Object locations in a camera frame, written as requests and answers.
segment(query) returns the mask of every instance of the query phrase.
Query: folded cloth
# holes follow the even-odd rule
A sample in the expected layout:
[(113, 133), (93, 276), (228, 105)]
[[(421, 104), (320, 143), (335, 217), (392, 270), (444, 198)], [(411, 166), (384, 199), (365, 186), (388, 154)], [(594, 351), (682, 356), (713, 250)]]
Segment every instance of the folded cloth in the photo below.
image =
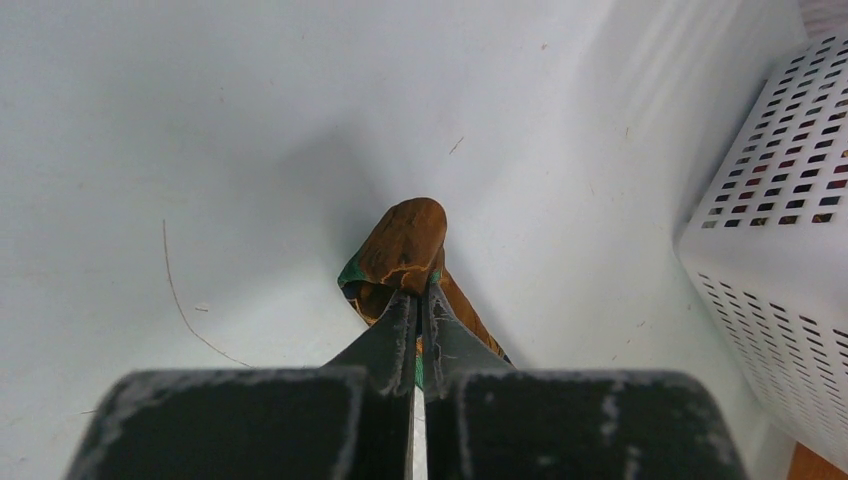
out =
[[(454, 314), (489, 349), (509, 357), (489, 334), (471, 302), (445, 268), (447, 217), (438, 202), (413, 198), (390, 208), (339, 274), (345, 298), (368, 326), (374, 325), (396, 290), (421, 296), (427, 282), (438, 283)], [(423, 385), (421, 336), (417, 342), (415, 384)]]

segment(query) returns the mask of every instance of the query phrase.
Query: scratch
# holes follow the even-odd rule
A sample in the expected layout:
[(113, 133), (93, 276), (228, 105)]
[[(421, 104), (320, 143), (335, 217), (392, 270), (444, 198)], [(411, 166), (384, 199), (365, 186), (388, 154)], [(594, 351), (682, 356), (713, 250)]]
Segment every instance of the scratch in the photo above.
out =
[(174, 303), (177, 304), (177, 310), (180, 311), (180, 317), (182, 317), (183, 323), (185, 324), (186, 328), (188, 328), (188, 331), (190, 331), (192, 335), (197, 337), (198, 340), (205, 343), (207, 346), (209, 346), (209, 348), (211, 348), (212, 350), (215, 350), (216, 352), (218, 352), (222, 356), (232, 360), (235, 363), (244, 365), (245, 367), (253, 368), (252, 366), (242, 362), (241, 360), (236, 360), (235, 358), (227, 355), (221, 349), (219, 349), (215, 345), (212, 345), (211, 343), (209, 343), (205, 338), (198, 335), (198, 333), (194, 331), (194, 328), (191, 327), (191, 324), (188, 323), (188, 319), (186, 318), (185, 313), (183, 313), (183, 307), (180, 305), (180, 300), (177, 298), (177, 290), (174, 288), (174, 280), (171, 278), (171, 260), (170, 260), (170, 257), (168, 256), (168, 232), (165, 228), (165, 219), (164, 218), (162, 219), (162, 244), (165, 247), (165, 270), (168, 273), (168, 284), (171, 286), (171, 293), (174, 295)]
[(450, 151), (450, 152), (448, 152), (448, 155), (450, 155), (450, 154), (452, 154), (453, 152), (455, 152), (455, 151), (456, 151), (456, 147), (458, 147), (458, 146), (459, 146), (459, 144), (460, 144), (460, 143), (462, 143), (462, 141), (463, 141), (463, 140), (465, 140), (465, 137), (460, 138), (460, 139), (459, 139), (459, 141), (458, 141), (458, 142), (456, 142), (456, 144), (453, 146), (453, 148), (451, 148), (451, 151)]

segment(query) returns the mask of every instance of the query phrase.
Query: white basket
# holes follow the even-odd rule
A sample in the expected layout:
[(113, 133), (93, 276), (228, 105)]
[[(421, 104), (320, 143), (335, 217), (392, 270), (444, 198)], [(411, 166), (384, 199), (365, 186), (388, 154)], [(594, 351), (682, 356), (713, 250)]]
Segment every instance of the white basket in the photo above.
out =
[(780, 62), (678, 245), (778, 425), (848, 471), (848, 29)]

